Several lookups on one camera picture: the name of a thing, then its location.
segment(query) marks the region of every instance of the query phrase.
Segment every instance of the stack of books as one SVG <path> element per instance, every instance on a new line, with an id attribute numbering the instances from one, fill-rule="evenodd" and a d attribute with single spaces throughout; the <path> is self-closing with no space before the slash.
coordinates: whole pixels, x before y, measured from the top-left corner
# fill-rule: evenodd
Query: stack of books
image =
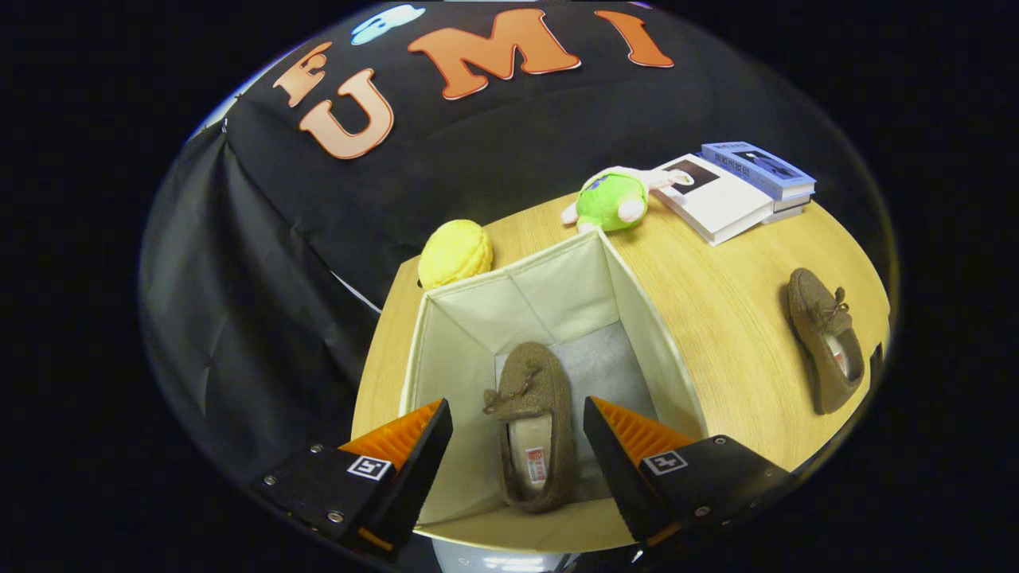
<path id="1" fill-rule="evenodd" d="M 700 155 L 771 198 L 771 213 L 761 223 L 802 213 L 814 194 L 816 179 L 746 142 L 704 144 Z"/>
<path id="2" fill-rule="evenodd" d="M 672 183 L 653 190 L 712 247 L 772 215 L 768 195 L 693 154 L 657 167 Z"/>

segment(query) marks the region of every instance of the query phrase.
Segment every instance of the yellow ball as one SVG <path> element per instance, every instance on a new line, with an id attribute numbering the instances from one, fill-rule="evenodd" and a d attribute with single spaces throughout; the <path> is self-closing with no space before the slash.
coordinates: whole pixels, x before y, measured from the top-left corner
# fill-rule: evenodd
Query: yellow ball
<path id="1" fill-rule="evenodd" d="M 492 269 L 492 242 L 481 225 L 449 221 L 432 233 L 418 260 L 418 277 L 435 289 Z"/>

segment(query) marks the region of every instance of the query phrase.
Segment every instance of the slipper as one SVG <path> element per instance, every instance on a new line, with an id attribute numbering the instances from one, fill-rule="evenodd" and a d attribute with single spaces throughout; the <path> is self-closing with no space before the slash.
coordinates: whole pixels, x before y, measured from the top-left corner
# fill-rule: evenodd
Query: slipper
<path id="1" fill-rule="evenodd" d="M 835 297 L 805 268 L 789 278 L 789 312 L 796 334 L 816 367 L 814 409 L 830 414 L 842 408 L 863 381 L 863 352 L 853 330 L 846 290 Z"/>
<path id="2" fill-rule="evenodd" d="M 485 414 L 498 420 L 502 497 L 531 513 L 570 498 L 578 468 L 570 381 L 555 355 L 524 343 L 506 358 L 498 392 L 485 390 Z"/>

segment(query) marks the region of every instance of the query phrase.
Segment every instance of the cream storage bin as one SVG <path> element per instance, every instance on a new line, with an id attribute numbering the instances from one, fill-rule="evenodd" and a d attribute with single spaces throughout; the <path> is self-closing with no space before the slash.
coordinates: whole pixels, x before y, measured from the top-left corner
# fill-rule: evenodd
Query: cream storage bin
<path id="1" fill-rule="evenodd" d="M 400 415 L 445 398 L 453 433 L 422 507 L 419 533 L 521 553 L 590 552 L 634 542 L 611 498 L 537 515 L 505 507 L 497 424 L 481 411 L 484 390 L 497 385 L 497 356 L 529 341 L 562 345 L 616 322 L 630 338 L 658 421 L 695 439 L 706 437 L 700 404 L 672 335 L 600 229 L 425 294 Z M 584 392 L 571 383 L 575 395 Z M 583 412 L 575 411 L 575 426 L 582 420 Z"/>

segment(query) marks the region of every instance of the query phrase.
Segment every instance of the letter m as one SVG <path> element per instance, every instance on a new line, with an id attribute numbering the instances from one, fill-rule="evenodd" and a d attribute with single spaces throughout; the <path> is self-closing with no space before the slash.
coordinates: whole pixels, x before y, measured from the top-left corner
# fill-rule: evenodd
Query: letter m
<path id="1" fill-rule="evenodd" d="M 527 73 L 548 73 L 580 65 L 580 58 L 568 53 L 544 21 L 545 12 L 536 8 L 506 10 L 495 16 L 491 38 L 444 28 L 418 38 L 407 47 L 424 52 L 446 81 L 442 97 L 458 100 L 488 85 L 484 75 L 471 73 L 467 62 L 502 80 L 513 77 L 517 50 L 524 55 L 521 69 Z"/>

